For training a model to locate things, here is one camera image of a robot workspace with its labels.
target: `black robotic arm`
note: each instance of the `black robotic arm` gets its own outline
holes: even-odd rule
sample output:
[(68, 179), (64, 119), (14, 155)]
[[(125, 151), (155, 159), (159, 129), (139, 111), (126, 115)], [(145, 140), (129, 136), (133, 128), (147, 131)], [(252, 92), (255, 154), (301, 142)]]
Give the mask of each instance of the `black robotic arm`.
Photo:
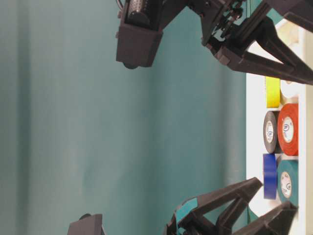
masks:
[[(313, 85), (313, 71), (277, 36), (267, 13), (274, 8), (286, 19), (313, 32), (311, 0), (263, 0), (240, 25), (246, 0), (126, 0), (121, 12), (116, 60), (130, 69), (150, 67), (163, 29), (188, 6), (199, 15), (202, 45), (234, 71), (278, 77)], [(248, 52), (257, 41), (281, 63)]]

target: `white tape roll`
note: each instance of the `white tape roll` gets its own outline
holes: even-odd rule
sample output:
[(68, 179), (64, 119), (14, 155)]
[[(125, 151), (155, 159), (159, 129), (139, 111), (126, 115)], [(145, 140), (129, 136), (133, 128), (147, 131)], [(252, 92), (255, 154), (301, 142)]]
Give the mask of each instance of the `white tape roll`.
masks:
[(280, 102), (285, 105), (287, 103), (298, 103), (301, 84), (297, 82), (280, 81)]

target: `white shelf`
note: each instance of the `white shelf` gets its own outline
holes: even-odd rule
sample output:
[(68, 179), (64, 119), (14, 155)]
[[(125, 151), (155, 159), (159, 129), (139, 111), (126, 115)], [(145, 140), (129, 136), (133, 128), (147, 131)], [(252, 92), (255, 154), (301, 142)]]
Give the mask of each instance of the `white shelf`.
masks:
[[(290, 48), (313, 68), (313, 34), (282, 20), (277, 26), (278, 35)], [(250, 52), (276, 60), (257, 43)], [(266, 108), (264, 76), (247, 74), (246, 80), (246, 178), (257, 177), (263, 182), (263, 121)], [(293, 221), (290, 235), (313, 234), (313, 86), (301, 85), (299, 94), (299, 211)], [(280, 205), (276, 200), (263, 198), (263, 188), (249, 204), (250, 209), (262, 216)]]

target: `cable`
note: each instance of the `cable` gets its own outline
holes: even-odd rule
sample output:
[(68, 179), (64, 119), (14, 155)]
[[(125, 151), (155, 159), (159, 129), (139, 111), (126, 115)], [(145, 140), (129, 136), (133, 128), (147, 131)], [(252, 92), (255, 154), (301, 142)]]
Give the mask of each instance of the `cable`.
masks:
[(119, 9), (123, 10), (123, 4), (122, 4), (121, 0), (116, 0), (116, 3), (118, 5)]

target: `teal tape roll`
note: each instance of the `teal tape roll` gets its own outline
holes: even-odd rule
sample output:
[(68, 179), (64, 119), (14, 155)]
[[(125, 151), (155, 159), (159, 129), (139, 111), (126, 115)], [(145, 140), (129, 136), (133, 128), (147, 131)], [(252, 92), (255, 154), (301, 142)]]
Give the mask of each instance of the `teal tape roll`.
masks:
[(281, 202), (290, 201), (298, 206), (298, 161), (282, 160), (278, 165), (277, 176)]

